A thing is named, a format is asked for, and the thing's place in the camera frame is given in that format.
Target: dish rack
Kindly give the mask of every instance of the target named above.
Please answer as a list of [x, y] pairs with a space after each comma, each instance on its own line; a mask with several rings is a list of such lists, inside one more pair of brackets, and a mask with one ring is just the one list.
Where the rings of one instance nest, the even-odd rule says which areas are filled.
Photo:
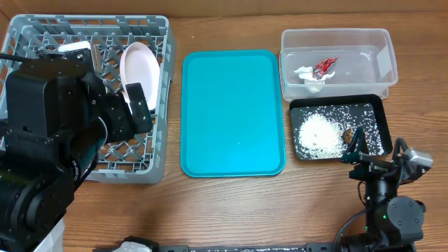
[[[99, 151], [97, 168], [87, 179], [102, 183], [149, 183], [163, 178], [167, 149], [167, 105], [174, 77], [176, 40], [169, 21], [159, 15], [17, 15], [9, 25], [2, 52], [36, 58], [37, 50], [89, 41], [101, 52], [102, 78], [108, 91], [122, 90], [120, 56], [133, 42], [147, 45], [160, 64], [153, 130], [130, 141], [108, 143]], [[20, 63], [0, 61], [0, 118], [8, 117], [5, 81]]]

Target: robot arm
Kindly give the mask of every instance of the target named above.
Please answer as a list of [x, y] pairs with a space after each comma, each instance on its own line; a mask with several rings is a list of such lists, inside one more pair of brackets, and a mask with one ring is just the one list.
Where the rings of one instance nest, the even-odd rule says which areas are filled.
[[127, 87], [129, 105], [106, 92], [91, 50], [14, 60], [23, 63], [6, 80], [8, 119], [0, 122], [0, 250], [32, 251], [66, 213], [101, 146], [149, 132], [152, 121], [140, 84]]
[[[342, 161], [355, 165], [349, 177], [364, 182], [366, 202], [365, 209], [338, 232], [335, 251], [416, 251], [414, 242], [423, 239], [421, 226], [426, 208], [420, 201], [397, 196], [397, 189], [423, 176], [433, 164], [431, 156], [408, 148], [399, 138], [391, 162], [376, 160], [368, 155], [363, 129], [358, 128]], [[344, 228], [363, 214], [365, 233], [343, 236], [338, 243]]]

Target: wooden table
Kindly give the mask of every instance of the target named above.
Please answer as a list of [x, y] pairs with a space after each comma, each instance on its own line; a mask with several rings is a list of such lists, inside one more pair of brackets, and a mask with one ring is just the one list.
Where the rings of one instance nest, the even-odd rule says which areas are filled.
[[[169, 95], [165, 176], [157, 185], [86, 182], [68, 208], [66, 251], [118, 245], [126, 236], [162, 245], [282, 245], [329, 242], [363, 208], [350, 165], [300, 162], [283, 101], [287, 165], [272, 178], [193, 179], [180, 167], [182, 62], [198, 50], [266, 48], [278, 55], [285, 29], [382, 27], [392, 38], [400, 80], [384, 100], [393, 138], [426, 150], [435, 164], [401, 195], [427, 206], [419, 251], [448, 246], [448, 13], [370, 13], [171, 19], [178, 50]], [[256, 99], [248, 94], [248, 99]], [[349, 232], [362, 232], [363, 218]]]

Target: red object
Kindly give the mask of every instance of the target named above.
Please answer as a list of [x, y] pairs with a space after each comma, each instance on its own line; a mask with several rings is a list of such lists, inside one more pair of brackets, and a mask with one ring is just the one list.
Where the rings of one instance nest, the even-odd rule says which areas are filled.
[[324, 59], [319, 62], [313, 70], [313, 77], [317, 80], [320, 80], [322, 76], [324, 76], [330, 67], [336, 62], [337, 58], [334, 59]]

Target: teal tray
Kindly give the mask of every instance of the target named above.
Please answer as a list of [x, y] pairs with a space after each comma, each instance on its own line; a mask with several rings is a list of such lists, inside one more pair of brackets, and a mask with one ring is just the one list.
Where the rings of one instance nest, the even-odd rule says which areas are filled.
[[273, 176], [286, 164], [279, 67], [268, 50], [183, 61], [181, 166], [195, 178]]

